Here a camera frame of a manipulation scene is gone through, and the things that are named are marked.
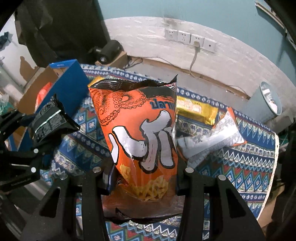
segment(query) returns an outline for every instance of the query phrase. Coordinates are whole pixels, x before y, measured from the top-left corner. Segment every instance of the cable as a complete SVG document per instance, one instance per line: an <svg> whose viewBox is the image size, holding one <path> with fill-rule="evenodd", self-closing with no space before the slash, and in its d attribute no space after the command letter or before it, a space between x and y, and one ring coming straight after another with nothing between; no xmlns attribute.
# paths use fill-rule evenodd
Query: cable
<svg viewBox="0 0 296 241"><path fill-rule="evenodd" d="M141 64L141 63L143 63L143 58L137 58L137 59L135 59L133 62L132 62L132 59L128 62L128 64L127 65L125 65L125 67L123 68L123 69L129 69L129 68L131 68L131 67L134 67L134 66L136 66L136 65L138 65L138 64Z"/></svg>
<svg viewBox="0 0 296 241"><path fill-rule="evenodd" d="M193 75L192 72L191 72L191 69L192 69L192 66L194 65L194 63L195 63L195 61L196 61L197 53L198 53L198 50L200 49L200 47L199 47L199 46L195 46L194 49L195 49L195 54L194 54L194 57L193 57L193 59L192 59L192 62L191 62L191 64L190 64L190 67L189 67L189 73L190 73L190 75L191 75L192 77L194 77L194 78L197 79L197 78L200 78L200 77L197 77L197 76ZM185 72L182 68L180 68L180 67L178 67L178 66L172 64L170 61L167 61L166 59L161 58L161 57L158 57L158 56L143 56L143 57L135 56L135 57L137 58L136 60L138 60L138 59L140 59L140 58L142 59L142 61L141 61L140 63L143 62L143 59L144 59L144 58L159 58L159 59L161 59L161 60L167 62L167 63L170 64L171 66L175 67L176 69L178 69L178 70L182 71L183 73L186 73L186 74L187 74L187 72ZM246 93L246 91L244 91L244 90L243 90L242 88L240 88L239 86L236 86L236 85L226 85L226 86L228 86L228 87L237 87L237 88L241 89L241 90L242 90L247 96L249 96L249 95Z"/></svg>

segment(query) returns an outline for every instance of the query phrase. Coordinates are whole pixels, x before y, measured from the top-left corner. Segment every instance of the metal screw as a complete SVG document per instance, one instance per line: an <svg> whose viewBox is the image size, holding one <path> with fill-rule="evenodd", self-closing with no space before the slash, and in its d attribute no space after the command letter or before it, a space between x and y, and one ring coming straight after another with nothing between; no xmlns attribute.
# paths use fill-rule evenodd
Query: metal screw
<svg viewBox="0 0 296 241"><path fill-rule="evenodd" d="M218 178L219 178L221 181L225 181L225 180L226 180L226 177L225 177L224 175L222 175L222 174L220 174L220 175L218 176Z"/></svg>
<svg viewBox="0 0 296 241"><path fill-rule="evenodd" d="M101 62L106 62L106 58L105 57L101 57L100 60L101 60Z"/></svg>
<svg viewBox="0 0 296 241"><path fill-rule="evenodd" d="M60 177L61 180L65 180L68 177L68 174L63 173L59 177Z"/></svg>
<svg viewBox="0 0 296 241"><path fill-rule="evenodd" d="M102 168L100 168L100 167L94 167L93 168L94 173L100 172L101 170L102 170Z"/></svg>
<svg viewBox="0 0 296 241"><path fill-rule="evenodd" d="M193 169L192 167L186 167L186 168L185 168L185 171L186 171L187 173L193 173L193 172L194 172L194 169Z"/></svg>

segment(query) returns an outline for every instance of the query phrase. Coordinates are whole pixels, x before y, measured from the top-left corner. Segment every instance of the orange snack bag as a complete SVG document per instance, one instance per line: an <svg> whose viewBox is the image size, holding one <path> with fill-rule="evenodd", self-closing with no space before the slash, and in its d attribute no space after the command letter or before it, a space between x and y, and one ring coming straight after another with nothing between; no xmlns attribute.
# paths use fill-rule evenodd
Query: orange snack bag
<svg viewBox="0 0 296 241"><path fill-rule="evenodd" d="M176 77L168 84L95 79L89 84L112 159L141 200L160 200L176 175Z"/></svg>
<svg viewBox="0 0 296 241"><path fill-rule="evenodd" d="M35 110L38 109L39 105L41 104L41 102L43 101L43 99L45 98L45 96L47 95L47 93L49 92L49 90L52 87L52 83L48 82L45 86L42 87L42 89L39 91L38 95L37 95L37 99L36 99L36 103L35 103Z"/></svg>

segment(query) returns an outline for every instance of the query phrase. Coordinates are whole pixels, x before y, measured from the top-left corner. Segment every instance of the floor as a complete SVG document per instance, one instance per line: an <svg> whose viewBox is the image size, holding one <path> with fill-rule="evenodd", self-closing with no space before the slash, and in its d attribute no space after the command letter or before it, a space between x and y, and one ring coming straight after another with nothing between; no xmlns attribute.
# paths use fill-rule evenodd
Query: floor
<svg viewBox="0 0 296 241"><path fill-rule="evenodd" d="M175 77L175 75L178 75L178 86L193 91L199 95L222 102L238 111L241 111L243 105L247 102L247 99L235 95L222 87L213 85L206 80L198 77L193 77L177 69L141 63L129 68L128 70L141 74L146 74L148 76L161 79L165 82L171 81Z"/></svg>

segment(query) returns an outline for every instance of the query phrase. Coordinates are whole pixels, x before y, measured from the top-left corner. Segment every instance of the blue cardboard box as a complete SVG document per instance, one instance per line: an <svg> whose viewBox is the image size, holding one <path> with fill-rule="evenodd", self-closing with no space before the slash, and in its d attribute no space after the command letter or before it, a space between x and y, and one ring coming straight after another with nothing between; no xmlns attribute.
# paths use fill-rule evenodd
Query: blue cardboard box
<svg viewBox="0 0 296 241"><path fill-rule="evenodd" d="M44 72L37 77L20 100L18 110L22 113L32 114L35 109L37 94L48 82L53 83L53 86L36 112L39 112L41 108L50 101L50 98L54 94L57 94L57 98L63 103L66 113L72 117L77 111L81 100L88 94L87 85L89 84L89 79L81 69L77 60L52 63L46 67ZM18 150L26 151L29 150L31 146L32 142L27 128L25 128Z"/></svg>

